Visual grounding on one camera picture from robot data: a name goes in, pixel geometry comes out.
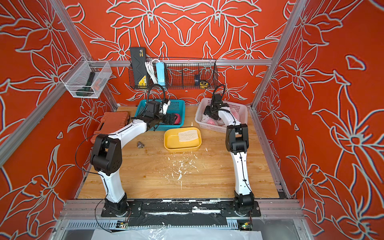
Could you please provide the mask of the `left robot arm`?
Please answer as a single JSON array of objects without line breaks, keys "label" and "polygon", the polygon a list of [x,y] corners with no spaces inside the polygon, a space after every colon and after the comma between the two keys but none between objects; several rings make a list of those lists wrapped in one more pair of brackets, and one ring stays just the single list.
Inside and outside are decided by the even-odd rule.
[{"label": "left robot arm", "polygon": [[120,178],[120,167],[123,162],[122,149],[131,140],[147,132],[160,123],[174,123],[175,114],[168,114],[170,101],[166,99],[165,89],[159,84],[149,88],[159,88],[163,92],[163,99],[146,100],[146,106],[139,115],[133,117],[130,124],[110,134],[97,135],[91,156],[91,165],[103,180],[106,191],[105,203],[101,216],[125,217],[129,214],[127,194],[123,189]]}]

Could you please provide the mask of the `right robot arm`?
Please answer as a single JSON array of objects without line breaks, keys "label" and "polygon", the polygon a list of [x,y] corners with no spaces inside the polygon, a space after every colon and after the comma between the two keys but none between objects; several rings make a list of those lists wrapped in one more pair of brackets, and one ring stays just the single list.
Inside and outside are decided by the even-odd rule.
[{"label": "right robot arm", "polygon": [[251,189],[247,152],[249,148],[248,125],[235,118],[223,96],[226,87],[218,85],[212,94],[211,103],[205,108],[204,115],[215,121],[222,121],[226,126],[225,145],[230,153],[235,171],[234,211],[239,216],[250,214],[255,206],[255,196]]}]

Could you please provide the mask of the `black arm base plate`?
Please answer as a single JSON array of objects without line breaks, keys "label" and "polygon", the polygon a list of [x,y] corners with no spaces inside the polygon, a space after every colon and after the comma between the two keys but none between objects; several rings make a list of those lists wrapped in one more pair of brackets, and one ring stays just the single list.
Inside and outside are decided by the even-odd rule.
[{"label": "black arm base plate", "polygon": [[232,199],[138,199],[127,200],[127,209],[118,214],[107,204],[104,204],[101,217],[139,217],[144,214],[152,215],[182,215],[182,214],[220,214],[223,217],[260,217],[261,211],[258,202],[254,208],[244,213],[235,210]]}]

